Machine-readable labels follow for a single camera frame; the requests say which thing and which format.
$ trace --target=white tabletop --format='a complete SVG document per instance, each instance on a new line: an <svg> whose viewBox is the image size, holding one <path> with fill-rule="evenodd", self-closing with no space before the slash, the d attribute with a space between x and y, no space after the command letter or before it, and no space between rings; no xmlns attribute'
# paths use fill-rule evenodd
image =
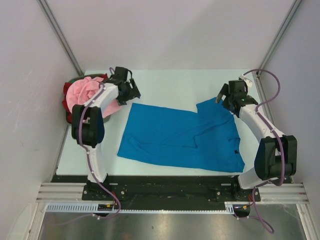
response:
<svg viewBox="0 0 320 240"><path fill-rule="evenodd" d="M132 103L141 103L172 109L197 112L196 104L216 97L224 83L237 80L247 69L206 69L206 70L133 70L133 78L141 93L140 99L112 114L104 124L105 135L102 141L104 164L109 175L162 175L162 176L201 176L231 175L198 168L159 166L118 157L118 149L126 127ZM85 74L109 73L109 71L86 71ZM260 102L253 82L249 95ZM235 117L240 136L240 154L245 163L244 172L254 166L259 143L248 126ZM71 127L63 146L57 175L87 175L88 167L84 150L71 136Z"/></svg>

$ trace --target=folded blue garment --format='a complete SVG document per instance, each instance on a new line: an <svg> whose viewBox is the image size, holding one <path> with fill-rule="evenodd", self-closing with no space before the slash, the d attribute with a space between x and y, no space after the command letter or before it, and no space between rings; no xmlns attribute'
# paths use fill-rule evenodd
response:
<svg viewBox="0 0 320 240"><path fill-rule="evenodd" d="M242 172L233 115L215 98L196 107L197 113L133 103L118 156L162 166Z"/></svg>

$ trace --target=metal floor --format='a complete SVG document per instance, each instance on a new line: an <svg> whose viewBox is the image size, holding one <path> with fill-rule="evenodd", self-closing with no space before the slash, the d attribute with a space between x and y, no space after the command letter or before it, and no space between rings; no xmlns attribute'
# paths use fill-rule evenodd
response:
<svg viewBox="0 0 320 240"><path fill-rule="evenodd" d="M91 216L73 223L83 213L52 213L44 217L39 240L305 240L296 205L259 205L275 233L254 219L236 220L230 214L122 213L113 219Z"/></svg>

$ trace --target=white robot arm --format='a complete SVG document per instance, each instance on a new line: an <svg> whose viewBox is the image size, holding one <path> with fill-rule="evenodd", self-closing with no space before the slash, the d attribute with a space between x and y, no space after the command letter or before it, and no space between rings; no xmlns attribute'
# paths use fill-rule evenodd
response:
<svg viewBox="0 0 320 240"><path fill-rule="evenodd" d="M116 67L114 74L100 84L100 89L90 100L72 108L71 133L86 151L90 182L103 183L107 176L101 149L105 135L102 112L114 99L119 105L125 105L128 100L140 96L132 72L124 67Z"/></svg>
<svg viewBox="0 0 320 240"><path fill-rule="evenodd" d="M239 187L244 190L292 176L297 164L296 138L286 136L258 111L257 101L248 95L250 86L251 81L241 75L239 80L224 84L216 98L219 103L225 96L223 107L244 121L259 142L254 167L237 178Z"/></svg>

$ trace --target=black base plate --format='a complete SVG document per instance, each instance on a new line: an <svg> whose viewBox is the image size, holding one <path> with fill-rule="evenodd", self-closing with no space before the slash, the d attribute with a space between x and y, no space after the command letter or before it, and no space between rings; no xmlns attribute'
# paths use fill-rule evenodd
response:
<svg viewBox="0 0 320 240"><path fill-rule="evenodd" d="M127 210L225 210L225 202L249 202L252 189L238 190L229 176L108 176L103 185ZM259 190L255 200L260 201ZM96 183L83 188L84 201L113 201Z"/></svg>

